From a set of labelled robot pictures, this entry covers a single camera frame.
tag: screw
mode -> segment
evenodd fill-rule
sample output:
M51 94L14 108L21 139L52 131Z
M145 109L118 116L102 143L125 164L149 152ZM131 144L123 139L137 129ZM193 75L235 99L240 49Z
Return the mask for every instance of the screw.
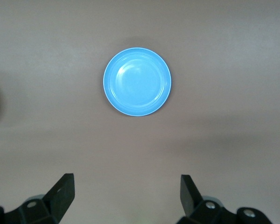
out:
M30 202L28 205L27 205L27 208L32 208L36 206L36 202Z
M255 213L254 213L252 210L250 210L250 209L245 209L245 210L244 210L244 214L245 214L246 216L248 216L248 217L251 217L251 218L254 218L254 217L255 217Z
M208 207L209 209L214 209L216 206L213 202L207 202L206 204L206 207Z

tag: metal bolt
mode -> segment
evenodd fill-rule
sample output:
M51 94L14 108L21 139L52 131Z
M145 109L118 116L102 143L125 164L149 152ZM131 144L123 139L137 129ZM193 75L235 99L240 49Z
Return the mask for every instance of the metal bolt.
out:
M208 207L209 209L214 209L216 206L213 202L207 202L206 204L206 207Z
M245 209L245 210L244 210L244 214L245 214L246 216L248 216L248 217L251 217L251 218L254 218L254 217L255 217L255 213L254 213L252 210L250 210L250 209Z
M30 202L28 205L27 205L27 208L32 208L36 206L36 202Z

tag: plate center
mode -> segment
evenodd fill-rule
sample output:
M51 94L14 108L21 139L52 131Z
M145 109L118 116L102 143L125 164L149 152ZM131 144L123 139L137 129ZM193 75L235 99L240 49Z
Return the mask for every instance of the plate center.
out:
M162 87L160 72L145 57L125 62L116 75L116 97L122 104L133 107L153 103Z

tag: blue plate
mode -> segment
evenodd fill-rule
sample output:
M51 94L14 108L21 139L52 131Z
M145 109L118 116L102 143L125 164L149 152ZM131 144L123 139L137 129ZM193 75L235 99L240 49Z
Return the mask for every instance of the blue plate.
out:
M103 85L108 100L117 110L130 116L145 116L167 100L171 76L158 54L145 48L129 48L108 63Z

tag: beige tabletop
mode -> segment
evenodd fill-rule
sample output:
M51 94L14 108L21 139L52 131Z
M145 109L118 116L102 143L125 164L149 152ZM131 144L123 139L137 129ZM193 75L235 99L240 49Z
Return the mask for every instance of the beige tabletop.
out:
M168 64L145 117L103 75L121 50ZM175 224L180 175L280 223L280 0L0 1L0 205L74 173L62 224Z

